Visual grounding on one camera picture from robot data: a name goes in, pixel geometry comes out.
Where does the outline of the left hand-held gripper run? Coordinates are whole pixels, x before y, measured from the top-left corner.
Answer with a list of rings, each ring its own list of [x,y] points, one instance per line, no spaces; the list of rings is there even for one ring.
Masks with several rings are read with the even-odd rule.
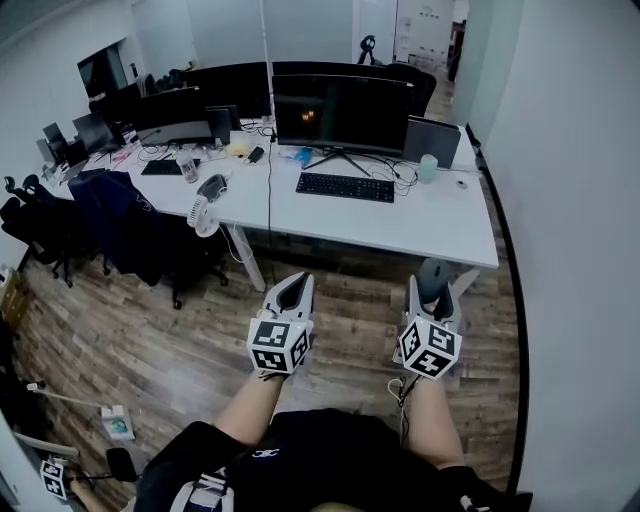
[[[314,276],[299,272],[269,290],[247,336],[256,370],[290,375],[304,363],[313,347],[314,287]]]

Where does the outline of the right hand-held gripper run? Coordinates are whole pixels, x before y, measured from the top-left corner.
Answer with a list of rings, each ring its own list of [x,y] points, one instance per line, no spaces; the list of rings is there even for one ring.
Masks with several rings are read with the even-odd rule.
[[[479,277],[480,270],[472,268],[448,284],[452,311],[442,321],[426,314],[420,298],[415,275],[407,285],[407,311],[399,328],[391,361],[421,377],[438,380],[458,361],[462,336],[459,323],[463,317],[460,299]]]

